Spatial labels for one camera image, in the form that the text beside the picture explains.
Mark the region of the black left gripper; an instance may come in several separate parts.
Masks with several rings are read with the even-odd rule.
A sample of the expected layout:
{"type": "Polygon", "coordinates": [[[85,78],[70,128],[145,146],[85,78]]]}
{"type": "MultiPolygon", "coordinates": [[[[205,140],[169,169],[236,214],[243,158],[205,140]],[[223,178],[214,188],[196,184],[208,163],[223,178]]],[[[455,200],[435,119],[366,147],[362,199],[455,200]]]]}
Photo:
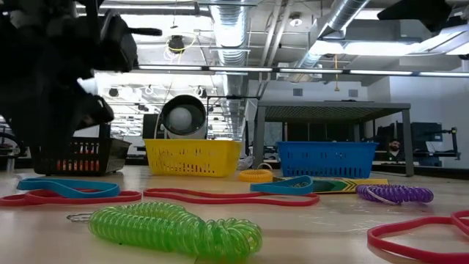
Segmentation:
{"type": "Polygon", "coordinates": [[[68,151],[73,131],[110,122],[114,112],[101,96],[85,92],[75,80],[21,96],[0,90],[0,116],[9,124],[25,121],[14,125],[14,134],[38,160],[68,151]]]}

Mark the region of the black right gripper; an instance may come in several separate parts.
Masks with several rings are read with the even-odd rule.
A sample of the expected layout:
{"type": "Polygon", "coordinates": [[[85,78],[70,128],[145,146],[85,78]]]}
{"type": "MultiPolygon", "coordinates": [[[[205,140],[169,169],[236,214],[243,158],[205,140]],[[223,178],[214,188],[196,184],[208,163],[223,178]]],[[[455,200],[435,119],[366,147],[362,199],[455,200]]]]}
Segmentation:
{"type": "Polygon", "coordinates": [[[380,21],[418,20],[431,32],[441,30],[447,21],[451,6],[446,0],[399,0],[377,14],[380,21]]]}

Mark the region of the blue rubber band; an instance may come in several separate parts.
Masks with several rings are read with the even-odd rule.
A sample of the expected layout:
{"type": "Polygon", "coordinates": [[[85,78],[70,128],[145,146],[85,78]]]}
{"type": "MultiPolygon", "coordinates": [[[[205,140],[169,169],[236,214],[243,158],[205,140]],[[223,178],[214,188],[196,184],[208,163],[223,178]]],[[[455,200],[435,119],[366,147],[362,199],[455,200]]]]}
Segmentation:
{"type": "Polygon", "coordinates": [[[45,189],[72,199],[117,197],[121,191],[116,183],[49,177],[26,178],[17,184],[17,189],[22,191],[45,189]]]}
{"type": "Polygon", "coordinates": [[[305,175],[271,183],[252,183],[250,191],[281,195],[306,195],[313,192],[312,179],[305,175]]]}

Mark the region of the red rubber band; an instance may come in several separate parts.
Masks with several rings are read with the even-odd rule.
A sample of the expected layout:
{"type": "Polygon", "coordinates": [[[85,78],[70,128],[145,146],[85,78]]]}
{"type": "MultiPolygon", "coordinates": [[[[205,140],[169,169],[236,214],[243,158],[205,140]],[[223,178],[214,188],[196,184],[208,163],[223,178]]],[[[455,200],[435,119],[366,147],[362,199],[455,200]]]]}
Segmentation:
{"type": "Polygon", "coordinates": [[[0,206],[24,207],[30,205],[91,205],[100,203],[136,202],[142,194],[138,191],[121,191],[116,197],[67,198],[49,190],[33,190],[0,198],[0,206]]]}
{"type": "Polygon", "coordinates": [[[241,194],[214,194],[193,191],[182,188],[147,188],[143,191],[144,197],[173,199],[198,205],[234,205],[234,204],[259,204],[276,205],[284,207],[307,207],[316,205],[320,197],[316,194],[304,194],[304,201],[266,199],[273,194],[265,192],[251,192],[241,194]]]}
{"type": "Polygon", "coordinates": [[[428,224],[454,225],[469,237],[469,210],[457,211],[450,216],[427,216],[373,227],[367,231],[367,242],[377,249],[431,264],[469,264],[469,253],[429,252],[399,245],[390,241],[384,241],[380,238],[385,234],[408,231],[428,224]]]}

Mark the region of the green coil keychain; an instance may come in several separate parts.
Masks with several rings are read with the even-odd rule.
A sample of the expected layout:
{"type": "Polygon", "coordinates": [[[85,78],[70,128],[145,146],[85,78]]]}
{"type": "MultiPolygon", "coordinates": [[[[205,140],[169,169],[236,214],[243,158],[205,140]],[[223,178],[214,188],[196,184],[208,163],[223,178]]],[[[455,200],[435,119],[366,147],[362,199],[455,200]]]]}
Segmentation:
{"type": "Polygon", "coordinates": [[[261,228],[246,219],[203,220],[183,206],[141,202],[67,216],[103,240],[213,260],[241,260],[262,248],[261,228]]]}

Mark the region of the purple coil keychain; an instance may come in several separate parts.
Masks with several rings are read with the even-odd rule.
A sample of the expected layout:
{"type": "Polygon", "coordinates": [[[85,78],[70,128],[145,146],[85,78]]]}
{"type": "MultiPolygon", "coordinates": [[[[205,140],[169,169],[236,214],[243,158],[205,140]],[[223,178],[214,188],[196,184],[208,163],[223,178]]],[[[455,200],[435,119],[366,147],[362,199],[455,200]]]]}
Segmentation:
{"type": "Polygon", "coordinates": [[[434,194],[428,188],[402,185],[358,185],[356,194],[373,202],[389,205],[401,205],[403,202],[428,203],[434,194]]]}

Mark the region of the yellow green crayon box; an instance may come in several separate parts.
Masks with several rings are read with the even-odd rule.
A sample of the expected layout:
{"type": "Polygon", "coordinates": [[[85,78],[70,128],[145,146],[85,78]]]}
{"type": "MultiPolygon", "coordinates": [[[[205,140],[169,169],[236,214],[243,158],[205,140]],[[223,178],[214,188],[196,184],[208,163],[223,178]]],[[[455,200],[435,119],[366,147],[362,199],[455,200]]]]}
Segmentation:
{"type": "Polygon", "coordinates": [[[311,177],[311,182],[312,192],[316,194],[354,194],[357,186],[389,185],[388,179],[382,178],[311,177]]]}

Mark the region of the yellow orange coil keychain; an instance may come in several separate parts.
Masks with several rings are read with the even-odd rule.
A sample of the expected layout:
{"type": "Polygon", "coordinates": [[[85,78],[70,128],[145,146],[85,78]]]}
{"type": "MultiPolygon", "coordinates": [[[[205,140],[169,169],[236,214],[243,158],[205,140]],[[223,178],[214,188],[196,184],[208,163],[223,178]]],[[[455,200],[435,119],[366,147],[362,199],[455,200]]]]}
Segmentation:
{"type": "Polygon", "coordinates": [[[243,170],[238,174],[238,180],[249,183],[268,183],[273,181],[273,168],[267,163],[261,163],[256,169],[243,170]]]}

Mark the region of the black desk monitor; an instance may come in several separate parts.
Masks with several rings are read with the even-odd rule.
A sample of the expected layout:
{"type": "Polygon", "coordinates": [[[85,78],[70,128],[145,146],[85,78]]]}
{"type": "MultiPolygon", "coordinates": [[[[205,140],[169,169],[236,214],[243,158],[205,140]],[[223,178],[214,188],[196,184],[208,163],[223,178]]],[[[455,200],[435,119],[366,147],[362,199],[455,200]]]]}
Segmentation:
{"type": "Polygon", "coordinates": [[[411,133],[414,152],[428,152],[427,142],[443,140],[442,125],[437,122],[412,122],[411,133]]]}

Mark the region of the black plastic basket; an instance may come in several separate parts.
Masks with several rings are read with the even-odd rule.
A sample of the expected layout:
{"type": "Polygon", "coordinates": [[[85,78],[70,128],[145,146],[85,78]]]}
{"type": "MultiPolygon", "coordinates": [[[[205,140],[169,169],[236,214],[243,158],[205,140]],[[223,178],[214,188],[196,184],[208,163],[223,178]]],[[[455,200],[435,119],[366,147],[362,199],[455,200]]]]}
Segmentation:
{"type": "Polygon", "coordinates": [[[33,160],[34,171],[40,175],[77,175],[102,176],[115,173],[125,165],[130,142],[121,139],[101,139],[93,137],[73,137],[68,151],[58,155],[48,155],[33,160]],[[99,172],[59,172],[56,170],[58,160],[98,160],[99,172]]]}

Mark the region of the black box behind lamp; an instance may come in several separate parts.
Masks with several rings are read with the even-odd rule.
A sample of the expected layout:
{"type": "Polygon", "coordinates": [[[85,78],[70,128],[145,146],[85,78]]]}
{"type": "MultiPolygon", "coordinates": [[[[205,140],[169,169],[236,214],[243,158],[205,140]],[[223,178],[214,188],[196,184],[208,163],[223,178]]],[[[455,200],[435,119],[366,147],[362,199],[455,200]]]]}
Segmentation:
{"type": "Polygon", "coordinates": [[[163,139],[164,131],[159,128],[155,133],[156,123],[161,125],[161,119],[157,120],[158,114],[145,114],[143,117],[142,138],[143,139],[163,139]]]}

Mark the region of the grey perforated metal shelf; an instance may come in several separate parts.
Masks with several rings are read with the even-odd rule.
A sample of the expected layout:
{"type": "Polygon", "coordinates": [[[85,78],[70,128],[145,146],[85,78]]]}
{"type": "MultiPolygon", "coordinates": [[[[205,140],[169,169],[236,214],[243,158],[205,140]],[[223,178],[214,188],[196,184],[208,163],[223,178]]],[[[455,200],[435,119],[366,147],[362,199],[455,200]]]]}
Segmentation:
{"type": "Polygon", "coordinates": [[[405,174],[414,175],[413,145],[409,103],[373,103],[364,101],[266,101],[257,104],[254,120],[254,164],[264,161],[266,122],[348,123],[354,126],[354,140],[360,137],[360,125],[392,114],[402,114],[405,174]]]}

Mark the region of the person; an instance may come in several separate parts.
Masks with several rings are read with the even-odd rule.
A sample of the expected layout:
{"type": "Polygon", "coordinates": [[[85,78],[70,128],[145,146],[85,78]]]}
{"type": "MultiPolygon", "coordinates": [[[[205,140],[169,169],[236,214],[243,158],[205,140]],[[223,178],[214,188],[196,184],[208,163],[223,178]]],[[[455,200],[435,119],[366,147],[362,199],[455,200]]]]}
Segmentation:
{"type": "Polygon", "coordinates": [[[401,144],[397,139],[392,139],[388,143],[387,152],[389,161],[403,161],[405,158],[404,152],[401,150],[401,144]]]}

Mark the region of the white cylinder spot lamp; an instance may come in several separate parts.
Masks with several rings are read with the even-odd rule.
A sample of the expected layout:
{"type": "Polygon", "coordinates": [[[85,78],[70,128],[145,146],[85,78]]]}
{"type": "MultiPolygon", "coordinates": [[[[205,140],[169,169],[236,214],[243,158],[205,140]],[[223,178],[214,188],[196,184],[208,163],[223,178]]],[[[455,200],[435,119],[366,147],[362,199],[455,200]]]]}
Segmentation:
{"type": "Polygon", "coordinates": [[[207,111],[192,95],[178,95],[160,113],[161,125],[170,139],[206,139],[207,111]]]}

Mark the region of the yellow plastic basket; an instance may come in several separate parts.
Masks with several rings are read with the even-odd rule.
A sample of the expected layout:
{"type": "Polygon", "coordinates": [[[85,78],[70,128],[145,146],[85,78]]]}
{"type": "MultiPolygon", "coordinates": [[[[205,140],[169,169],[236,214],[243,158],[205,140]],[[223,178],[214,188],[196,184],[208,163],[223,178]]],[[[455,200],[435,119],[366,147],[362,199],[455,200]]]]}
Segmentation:
{"type": "Polygon", "coordinates": [[[237,170],[242,144],[208,139],[146,139],[154,175],[228,177],[237,170]]]}

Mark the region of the black ceiling fixture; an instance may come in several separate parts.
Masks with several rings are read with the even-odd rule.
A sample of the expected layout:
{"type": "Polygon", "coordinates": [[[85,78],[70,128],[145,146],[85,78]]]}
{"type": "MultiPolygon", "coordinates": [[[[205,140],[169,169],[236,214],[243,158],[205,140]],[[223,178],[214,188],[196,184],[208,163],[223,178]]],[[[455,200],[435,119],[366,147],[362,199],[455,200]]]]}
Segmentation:
{"type": "Polygon", "coordinates": [[[173,54],[181,54],[185,50],[185,44],[183,42],[182,35],[172,35],[168,42],[168,49],[173,54]]]}

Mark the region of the blue plastic basket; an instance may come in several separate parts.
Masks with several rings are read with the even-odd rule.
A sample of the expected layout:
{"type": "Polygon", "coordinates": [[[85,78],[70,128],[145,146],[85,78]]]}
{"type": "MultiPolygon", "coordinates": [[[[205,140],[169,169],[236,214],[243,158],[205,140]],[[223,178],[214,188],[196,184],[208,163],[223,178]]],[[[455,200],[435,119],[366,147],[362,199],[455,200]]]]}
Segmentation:
{"type": "Polygon", "coordinates": [[[374,142],[278,142],[285,177],[368,178],[377,144],[374,142]]]}

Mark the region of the long ceiling light strip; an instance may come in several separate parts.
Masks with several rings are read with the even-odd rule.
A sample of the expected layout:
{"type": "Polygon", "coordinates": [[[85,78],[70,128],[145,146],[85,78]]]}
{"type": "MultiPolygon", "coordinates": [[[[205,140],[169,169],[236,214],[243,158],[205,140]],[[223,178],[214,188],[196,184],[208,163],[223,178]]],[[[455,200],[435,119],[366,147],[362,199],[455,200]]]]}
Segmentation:
{"type": "Polygon", "coordinates": [[[429,78],[469,78],[469,72],[412,71],[412,70],[356,70],[336,68],[293,67],[241,67],[241,66],[194,66],[194,65],[140,65],[139,70],[229,72],[229,73],[303,73],[357,76],[405,76],[429,78]]]}

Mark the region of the silver slanted ceiling duct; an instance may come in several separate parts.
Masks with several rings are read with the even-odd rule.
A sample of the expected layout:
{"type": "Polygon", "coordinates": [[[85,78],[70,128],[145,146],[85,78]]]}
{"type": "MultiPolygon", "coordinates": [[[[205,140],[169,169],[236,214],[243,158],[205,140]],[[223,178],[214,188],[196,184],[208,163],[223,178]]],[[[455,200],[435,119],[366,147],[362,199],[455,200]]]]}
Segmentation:
{"type": "Polygon", "coordinates": [[[321,41],[343,40],[347,27],[355,19],[358,13],[370,2],[370,0],[335,0],[330,12],[316,19],[309,32],[311,45],[304,57],[295,67],[314,67],[320,58],[327,53],[321,47],[321,41]]]}

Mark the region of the silver ribbed ceiling duct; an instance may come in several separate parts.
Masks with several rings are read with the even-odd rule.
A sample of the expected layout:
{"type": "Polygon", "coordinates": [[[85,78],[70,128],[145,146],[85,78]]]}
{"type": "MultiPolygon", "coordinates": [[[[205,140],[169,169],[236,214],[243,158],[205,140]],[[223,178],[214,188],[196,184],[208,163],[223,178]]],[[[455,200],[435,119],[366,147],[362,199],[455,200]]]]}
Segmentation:
{"type": "MultiPolygon", "coordinates": [[[[210,12],[214,21],[213,32],[216,45],[221,47],[218,52],[218,63],[226,67],[241,67],[246,65],[248,52],[244,51],[247,44],[249,7],[244,5],[212,5],[210,12]]],[[[234,73],[223,76],[225,95],[244,95],[246,92],[245,73],[234,73]]],[[[241,110],[241,100],[226,102],[229,113],[229,127],[232,139],[243,136],[244,116],[241,110]]]]}

